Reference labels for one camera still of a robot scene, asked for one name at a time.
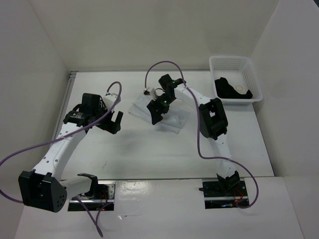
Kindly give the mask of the white skirt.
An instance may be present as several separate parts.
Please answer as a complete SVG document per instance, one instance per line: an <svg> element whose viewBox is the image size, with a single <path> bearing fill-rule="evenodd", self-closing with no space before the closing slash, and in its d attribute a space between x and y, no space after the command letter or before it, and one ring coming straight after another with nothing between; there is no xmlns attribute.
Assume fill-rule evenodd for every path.
<svg viewBox="0 0 319 239"><path fill-rule="evenodd" d="M186 124L190 112L171 106L168 113L164 114L163 119L157 124L152 125L151 113L147 109L147 104L150 103L152 99L151 96L146 96L143 93L139 94L129 108L129 114L151 124L156 131L167 131L178 134Z"/></svg>

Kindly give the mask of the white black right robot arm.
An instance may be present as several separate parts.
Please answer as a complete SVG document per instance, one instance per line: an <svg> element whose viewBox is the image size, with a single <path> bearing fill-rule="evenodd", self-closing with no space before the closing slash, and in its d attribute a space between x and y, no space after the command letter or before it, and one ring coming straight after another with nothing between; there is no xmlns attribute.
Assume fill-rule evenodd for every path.
<svg viewBox="0 0 319 239"><path fill-rule="evenodd" d="M161 76L159 84L163 93L155 96L147 105L151 114L153 125L163 120L163 115L168 113L169 106L176 99L184 103L195 106L197 115L197 138L204 136L216 152L221 156L217 159L217 180L218 190L224 196L229 196L235 191L235 182L238 182L236 170L227 161L230 158L227 144L228 119L218 98L210 98L189 87L183 78L173 80L169 74Z"/></svg>

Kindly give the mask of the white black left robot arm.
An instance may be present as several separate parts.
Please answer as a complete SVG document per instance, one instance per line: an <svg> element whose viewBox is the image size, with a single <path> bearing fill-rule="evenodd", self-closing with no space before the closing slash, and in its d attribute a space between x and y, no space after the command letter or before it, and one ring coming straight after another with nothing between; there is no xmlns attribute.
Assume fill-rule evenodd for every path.
<svg viewBox="0 0 319 239"><path fill-rule="evenodd" d="M19 175L18 184L24 205L57 213L67 200L80 194L88 199L98 196L102 187L97 176L79 173L63 180L62 173L89 129L96 126L111 134L121 129L123 112L118 112L115 121L112 121L115 105L120 100L117 94L107 93L104 97L83 94L82 102L65 116L59 136L43 159L31 171L22 171Z"/></svg>

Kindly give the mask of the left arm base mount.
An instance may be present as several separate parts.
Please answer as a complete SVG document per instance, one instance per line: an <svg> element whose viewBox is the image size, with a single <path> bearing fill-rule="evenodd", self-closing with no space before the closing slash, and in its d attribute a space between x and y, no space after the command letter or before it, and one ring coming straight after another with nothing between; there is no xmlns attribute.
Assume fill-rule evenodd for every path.
<svg viewBox="0 0 319 239"><path fill-rule="evenodd" d="M90 184L86 182L72 183L70 187L66 187L69 199L68 211L77 212L84 211L84 208L73 197L78 198L89 209L89 211L99 211L103 206L103 211L114 210L114 199L116 191L116 181L114 180L98 180L98 186L95 192L89 193Z"/></svg>

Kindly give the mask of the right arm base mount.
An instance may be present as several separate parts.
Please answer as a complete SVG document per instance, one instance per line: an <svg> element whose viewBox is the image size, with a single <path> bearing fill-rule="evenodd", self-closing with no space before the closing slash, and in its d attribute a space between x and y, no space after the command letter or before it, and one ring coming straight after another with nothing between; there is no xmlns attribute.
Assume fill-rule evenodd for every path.
<svg viewBox="0 0 319 239"><path fill-rule="evenodd" d="M228 192L222 192L218 181L203 181L198 189L203 193L205 209L228 209L246 207L249 203L248 193L244 180Z"/></svg>

